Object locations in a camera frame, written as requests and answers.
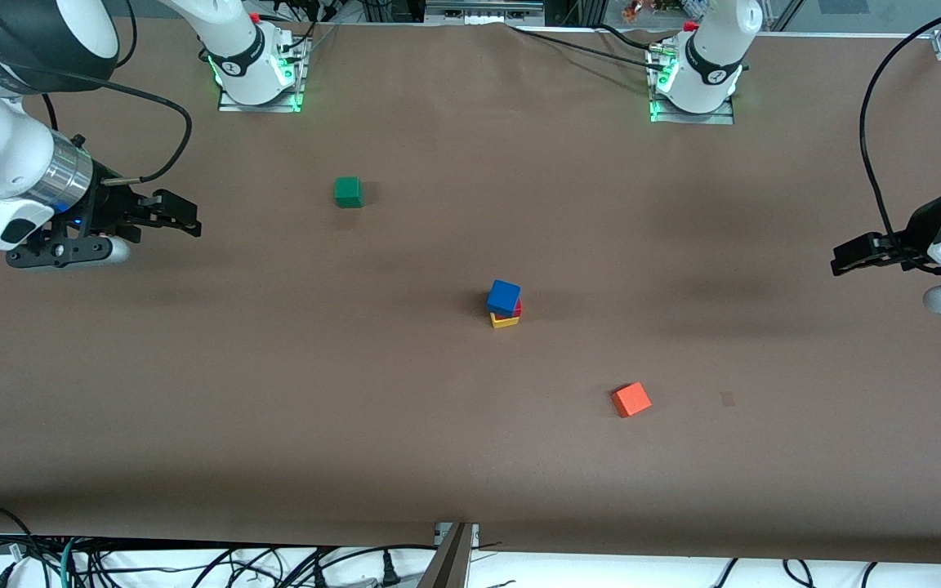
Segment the blue block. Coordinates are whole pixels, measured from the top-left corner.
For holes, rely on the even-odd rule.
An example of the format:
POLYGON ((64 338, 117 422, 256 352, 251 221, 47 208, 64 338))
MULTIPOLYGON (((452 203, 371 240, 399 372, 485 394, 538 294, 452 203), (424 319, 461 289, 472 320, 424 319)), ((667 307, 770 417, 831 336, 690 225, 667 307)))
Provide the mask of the blue block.
POLYGON ((505 280, 493 280, 486 298, 487 311, 502 314, 512 314, 515 303, 520 299, 519 284, 505 282, 505 280))

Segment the orange block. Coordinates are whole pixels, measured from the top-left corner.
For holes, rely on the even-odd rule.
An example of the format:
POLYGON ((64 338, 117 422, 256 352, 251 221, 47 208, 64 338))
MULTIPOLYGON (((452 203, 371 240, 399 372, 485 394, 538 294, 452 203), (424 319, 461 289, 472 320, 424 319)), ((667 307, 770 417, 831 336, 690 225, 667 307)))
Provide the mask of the orange block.
POLYGON ((653 406, 649 392, 641 382, 634 382, 613 391, 611 401, 613 409, 621 418, 637 416, 653 406))

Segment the brown table cover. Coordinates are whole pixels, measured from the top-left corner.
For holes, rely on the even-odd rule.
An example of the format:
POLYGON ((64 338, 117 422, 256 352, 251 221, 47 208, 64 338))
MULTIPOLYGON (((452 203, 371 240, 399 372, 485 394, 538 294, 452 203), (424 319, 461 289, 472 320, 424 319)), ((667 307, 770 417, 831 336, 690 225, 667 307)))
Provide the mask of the brown table cover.
POLYGON ((223 113, 191 30, 141 23, 117 78, 193 115, 161 186, 204 231, 59 273, 0 253, 0 506, 52 535, 464 520, 503 550, 941 562, 934 279, 829 268, 881 227, 858 109, 895 38, 758 38, 710 126, 501 24, 319 33, 300 113, 223 113), (621 418, 634 382, 653 406, 621 418))

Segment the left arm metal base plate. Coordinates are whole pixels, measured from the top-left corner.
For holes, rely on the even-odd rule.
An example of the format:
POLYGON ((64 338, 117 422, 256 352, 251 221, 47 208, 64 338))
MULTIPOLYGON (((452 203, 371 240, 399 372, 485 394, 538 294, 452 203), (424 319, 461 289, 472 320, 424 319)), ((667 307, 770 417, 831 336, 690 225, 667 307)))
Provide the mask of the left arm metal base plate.
POLYGON ((720 107, 708 113, 692 113, 673 104, 666 90, 679 71, 675 45, 650 43, 646 49, 647 65, 658 65, 647 74, 649 80, 649 118, 652 123, 733 124, 734 107, 731 96, 720 107))

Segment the aluminium rail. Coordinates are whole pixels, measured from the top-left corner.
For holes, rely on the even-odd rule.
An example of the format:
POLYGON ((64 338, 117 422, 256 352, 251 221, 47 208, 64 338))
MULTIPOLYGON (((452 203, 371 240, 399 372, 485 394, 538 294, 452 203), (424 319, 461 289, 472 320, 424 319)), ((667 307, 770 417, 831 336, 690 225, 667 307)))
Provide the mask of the aluminium rail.
POLYGON ((545 26, 544 0, 423 0, 426 24, 545 26))

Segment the aluminium frame post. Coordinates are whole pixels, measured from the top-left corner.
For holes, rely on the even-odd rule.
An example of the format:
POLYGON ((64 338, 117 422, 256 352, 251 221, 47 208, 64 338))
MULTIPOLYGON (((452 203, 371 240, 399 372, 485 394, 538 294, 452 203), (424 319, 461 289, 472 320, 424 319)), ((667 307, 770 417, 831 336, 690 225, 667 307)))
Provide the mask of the aluminium frame post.
POLYGON ((467 588, 471 555, 480 545, 477 523, 435 524, 437 550, 416 588, 467 588))

